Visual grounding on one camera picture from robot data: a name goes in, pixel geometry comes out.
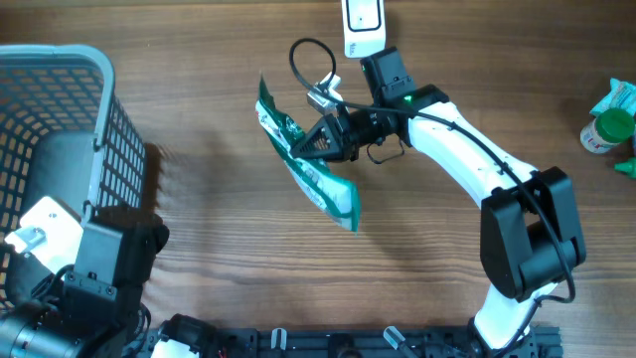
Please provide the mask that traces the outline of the green 3M gloves packet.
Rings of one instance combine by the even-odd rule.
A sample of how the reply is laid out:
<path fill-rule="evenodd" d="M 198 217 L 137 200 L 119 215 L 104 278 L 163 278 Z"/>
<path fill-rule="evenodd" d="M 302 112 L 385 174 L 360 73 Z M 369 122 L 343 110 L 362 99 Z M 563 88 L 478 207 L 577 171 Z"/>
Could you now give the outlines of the green 3M gloves packet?
<path fill-rule="evenodd" d="M 263 77 L 259 79 L 255 112 L 274 150 L 304 194 L 334 223 L 356 233 L 361 217 L 358 187 L 332 173 L 324 160 L 291 156 L 292 145 L 305 132 L 288 114 L 276 108 Z"/>

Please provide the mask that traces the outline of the green lid plastic jar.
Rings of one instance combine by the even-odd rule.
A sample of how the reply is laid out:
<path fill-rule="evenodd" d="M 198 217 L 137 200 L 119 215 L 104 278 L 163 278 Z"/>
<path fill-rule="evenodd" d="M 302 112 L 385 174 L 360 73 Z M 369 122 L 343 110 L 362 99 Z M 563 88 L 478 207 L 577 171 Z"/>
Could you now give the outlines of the green lid plastic jar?
<path fill-rule="evenodd" d="M 589 152 L 603 154 L 627 141 L 634 133 L 634 116 L 624 109 L 610 108 L 596 116 L 580 132 L 580 142 Z"/>

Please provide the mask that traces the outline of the teal wet wipes pack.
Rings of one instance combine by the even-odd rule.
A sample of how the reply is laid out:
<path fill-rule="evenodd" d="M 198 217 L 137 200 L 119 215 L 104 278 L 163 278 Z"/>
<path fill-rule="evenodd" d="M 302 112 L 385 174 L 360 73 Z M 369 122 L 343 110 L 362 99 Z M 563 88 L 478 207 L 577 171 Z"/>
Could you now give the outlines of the teal wet wipes pack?
<path fill-rule="evenodd" d="M 618 108 L 627 111 L 630 115 L 635 115 L 635 86 L 628 82 L 623 82 L 612 78 L 610 80 L 610 92 L 591 110 L 590 114 L 598 116 L 611 108 Z"/>

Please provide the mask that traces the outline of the red sauce bottle green cap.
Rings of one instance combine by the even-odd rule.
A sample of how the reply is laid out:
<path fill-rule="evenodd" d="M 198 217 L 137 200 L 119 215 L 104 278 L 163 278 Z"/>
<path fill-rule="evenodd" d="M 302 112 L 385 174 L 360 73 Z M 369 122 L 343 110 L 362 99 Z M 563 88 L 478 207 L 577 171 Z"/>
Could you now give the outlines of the red sauce bottle green cap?
<path fill-rule="evenodd" d="M 636 178 L 636 158 L 632 157 L 626 160 L 625 162 L 616 163 L 614 165 L 614 170 L 616 172 L 625 174 L 627 177 L 631 179 Z"/>

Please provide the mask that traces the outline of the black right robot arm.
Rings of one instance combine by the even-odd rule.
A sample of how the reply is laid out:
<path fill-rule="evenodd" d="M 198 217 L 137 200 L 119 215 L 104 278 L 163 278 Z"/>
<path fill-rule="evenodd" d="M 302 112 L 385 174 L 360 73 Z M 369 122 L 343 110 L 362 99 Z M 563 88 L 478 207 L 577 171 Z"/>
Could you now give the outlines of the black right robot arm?
<path fill-rule="evenodd" d="M 480 209 L 480 261 L 491 282 L 472 327 L 483 355 L 503 357 L 521 346 L 545 301 L 571 303 L 572 271 L 586 247 L 570 178 L 540 171 L 502 150 L 473 127 L 434 85 L 418 87 L 397 48 L 360 61 L 373 102 L 345 102 L 331 82 L 311 85 L 323 117 L 293 158 L 354 161 L 361 147 L 395 135 L 442 167 Z"/>

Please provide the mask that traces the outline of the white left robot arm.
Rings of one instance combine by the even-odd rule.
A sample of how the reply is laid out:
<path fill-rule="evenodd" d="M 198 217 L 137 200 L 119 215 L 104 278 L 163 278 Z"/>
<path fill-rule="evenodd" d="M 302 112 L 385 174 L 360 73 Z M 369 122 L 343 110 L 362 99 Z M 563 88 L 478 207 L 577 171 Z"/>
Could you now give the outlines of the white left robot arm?
<path fill-rule="evenodd" d="M 214 326 L 176 314 L 157 332 L 142 303 L 170 231 L 156 214 L 130 207 L 97 212 L 73 236 L 46 231 L 49 255 L 64 260 L 1 319 L 4 357 L 211 357 Z"/>

